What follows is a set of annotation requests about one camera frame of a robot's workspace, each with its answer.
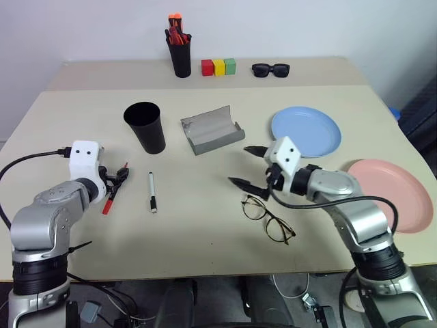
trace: white marker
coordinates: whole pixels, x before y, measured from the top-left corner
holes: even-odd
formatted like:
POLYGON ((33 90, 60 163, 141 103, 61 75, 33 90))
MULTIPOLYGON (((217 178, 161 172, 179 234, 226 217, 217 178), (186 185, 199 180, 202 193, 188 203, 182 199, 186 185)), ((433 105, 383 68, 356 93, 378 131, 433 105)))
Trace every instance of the white marker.
POLYGON ((152 213, 156 213, 158 212, 158 208, 156 207, 155 184, 153 181, 152 172, 149 172, 149 190, 150 190, 150 210, 152 210, 152 213))

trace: red block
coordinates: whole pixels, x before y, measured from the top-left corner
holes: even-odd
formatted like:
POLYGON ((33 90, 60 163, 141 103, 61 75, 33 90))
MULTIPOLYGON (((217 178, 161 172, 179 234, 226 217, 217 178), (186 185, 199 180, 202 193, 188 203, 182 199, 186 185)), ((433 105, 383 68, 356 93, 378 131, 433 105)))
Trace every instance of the red block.
POLYGON ((209 77, 214 74, 214 64, 211 59, 202 60, 202 75, 209 77))

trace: green block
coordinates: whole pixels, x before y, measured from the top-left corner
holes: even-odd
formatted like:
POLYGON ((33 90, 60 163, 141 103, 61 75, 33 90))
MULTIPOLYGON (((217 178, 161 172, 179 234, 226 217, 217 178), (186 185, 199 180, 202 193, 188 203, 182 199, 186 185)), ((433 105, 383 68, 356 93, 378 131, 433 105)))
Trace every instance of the green block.
POLYGON ((225 61, 225 65, 226 65, 225 75, 234 75, 235 69, 237 66, 237 64, 235 63, 235 59, 234 58, 227 58, 227 59, 224 59, 224 61, 225 61))

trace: pen holder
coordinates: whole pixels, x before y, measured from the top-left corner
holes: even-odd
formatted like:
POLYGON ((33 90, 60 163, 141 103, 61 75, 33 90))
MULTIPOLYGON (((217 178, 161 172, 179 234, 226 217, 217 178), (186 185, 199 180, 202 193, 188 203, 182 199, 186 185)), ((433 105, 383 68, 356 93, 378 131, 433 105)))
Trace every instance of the pen holder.
POLYGON ((183 45, 170 44, 167 41, 170 50, 171 61, 177 77, 189 77, 191 74, 191 42, 183 45))

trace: pink plate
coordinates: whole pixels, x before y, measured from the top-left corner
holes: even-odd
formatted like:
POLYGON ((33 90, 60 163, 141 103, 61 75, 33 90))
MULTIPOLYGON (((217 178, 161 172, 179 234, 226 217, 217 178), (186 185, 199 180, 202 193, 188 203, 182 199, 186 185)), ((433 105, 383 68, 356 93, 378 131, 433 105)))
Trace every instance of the pink plate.
MULTIPOLYGON (((432 201, 423 185, 409 172, 392 163, 379 159, 363 159, 349 171, 361 185, 365 195, 380 196, 390 200, 399 212, 398 232, 414 234, 431 223, 432 201)), ((393 212, 387 204, 376 202, 393 224, 393 212)))

